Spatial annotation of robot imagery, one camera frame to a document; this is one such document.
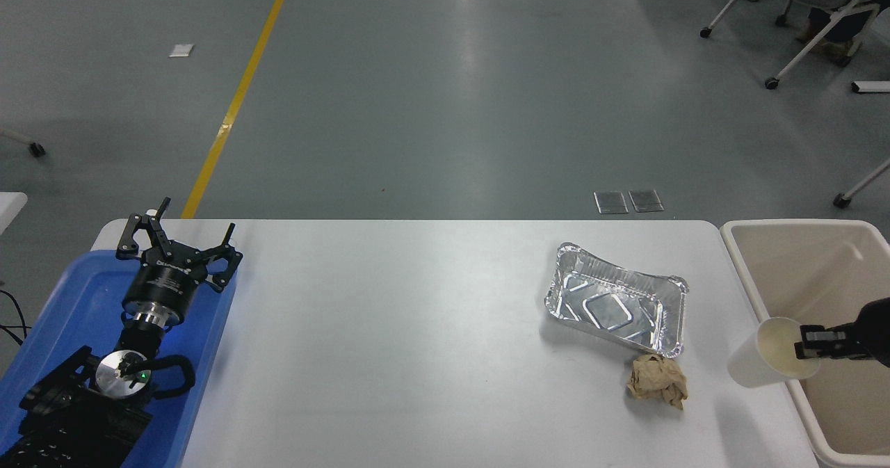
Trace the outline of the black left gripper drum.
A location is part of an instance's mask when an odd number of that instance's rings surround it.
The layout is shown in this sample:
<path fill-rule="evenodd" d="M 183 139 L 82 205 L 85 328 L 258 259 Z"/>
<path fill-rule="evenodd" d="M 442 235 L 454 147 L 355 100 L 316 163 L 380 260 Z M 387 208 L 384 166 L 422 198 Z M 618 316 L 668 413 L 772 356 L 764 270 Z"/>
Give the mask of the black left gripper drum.
<path fill-rule="evenodd" d="M 159 247 L 144 250 L 122 309 L 133 318 L 156 314 L 164 319 L 162 325 L 180 325 L 208 274 L 207 259 L 198 249 L 175 245 L 171 255 Z"/>

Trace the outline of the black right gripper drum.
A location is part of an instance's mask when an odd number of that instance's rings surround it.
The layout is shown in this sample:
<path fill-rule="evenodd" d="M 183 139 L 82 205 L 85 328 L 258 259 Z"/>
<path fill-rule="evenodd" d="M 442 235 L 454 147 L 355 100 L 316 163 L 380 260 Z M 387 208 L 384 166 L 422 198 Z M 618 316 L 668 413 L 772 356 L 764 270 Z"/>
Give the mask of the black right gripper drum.
<path fill-rule="evenodd" d="M 859 352 L 851 360 L 875 360 L 889 366 L 889 298 L 871 301 L 859 310 L 854 339 Z"/>

